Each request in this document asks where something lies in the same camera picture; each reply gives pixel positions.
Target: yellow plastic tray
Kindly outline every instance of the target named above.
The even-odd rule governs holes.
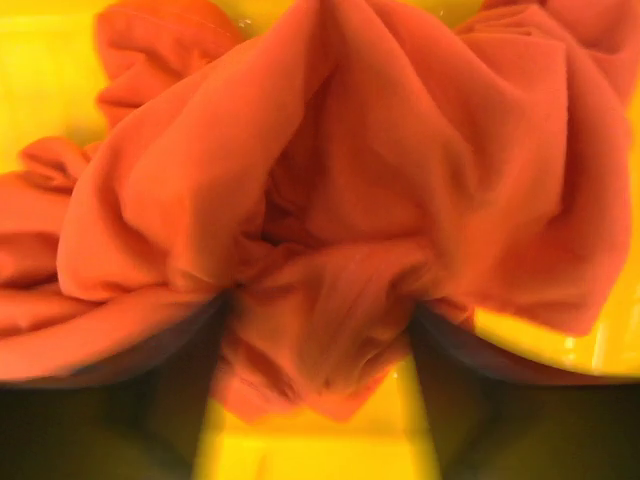
[[[0,171],[45,135],[79,143],[100,138],[93,98],[105,79],[95,57],[92,17],[110,0],[0,3]],[[289,0],[219,0],[249,35],[268,27]],[[447,23],[472,14],[480,0],[407,0]],[[640,134],[640,96],[631,111]],[[478,312],[477,332],[516,353],[587,373],[640,375],[640,151],[634,151],[634,246],[591,335],[572,338],[520,319]],[[400,365],[346,425],[303,411],[249,427],[212,404],[199,478],[438,478],[427,423],[410,364]]]

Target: yellow plastic container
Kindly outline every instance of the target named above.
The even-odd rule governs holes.
[[[0,3],[0,171],[19,168],[19,149],[45,135],[88,143],[104,133],[93,98],[105,79],[92,45],[92,17],[110,0]],[[246,29],[268,27],[289,0],[219,0]],[[407,0],[448,23],[480,0]],[[640,97],[631,111],[640,134]],[[640,376],[640,151],[631,159],[634,242],[593,332],[572,338],[521,319],[478,312],[477,333],[543,363],[585,373]],[[199,478],[289,480],[438,478],[413,369],[398,366],[348,424],[308,411],[247,426],[212,405]]]

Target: yellow basket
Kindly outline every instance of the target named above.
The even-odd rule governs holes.
[[[0,4],[0,171],[18,168],[18,150],[45,135],[99,139],[93,98],[105,82],[92,45],[93,15],[111,0],[22,0]],[[219,0],[256,34],[289,0]],[[407,0],[457,23],[480,0]],[[640,96],[631,111],[640,133]],[[477,333],[540,362],[592,374],[640,375],[640,151],[632,157],[633,247],[593,332],[566,337],[521,319],[478,312]],[[212,405],[199,478],[306,480],[438,478],[410,364],[400,365],[345,425],[312,412],[248,427]]]

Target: towel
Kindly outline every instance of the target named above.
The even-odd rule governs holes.
[[[214,395],[348,419],[417,302],[589,332],[630,241],[635,0],[298,0],[243,41],[206,0],[97,18],[109,132],[0,177],[0,381],[238,308]]]

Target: red-orange garment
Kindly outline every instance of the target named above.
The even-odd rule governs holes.
[[[455,32],[393,0],[299,0],[241,44],[205,0],[125,1],[98,43],[107,139],[36,142],[0,178],[0,380],[235,287],[218,398],[346,418],[415,302],[579,335],[624,263],[635,0],[490,0]]]

